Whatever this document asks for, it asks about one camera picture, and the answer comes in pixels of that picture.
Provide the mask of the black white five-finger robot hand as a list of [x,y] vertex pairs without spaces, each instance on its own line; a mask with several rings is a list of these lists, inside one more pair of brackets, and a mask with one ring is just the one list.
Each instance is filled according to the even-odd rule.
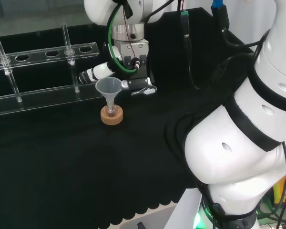
[[122,81],[123,90],[156,89],[149,69],[149,42],[146,39],[130,43],[114,41],[112,51],[118,63],[110,54],[109,61],[80,73],[80,82],[92,84],[104,78],[116,77]]

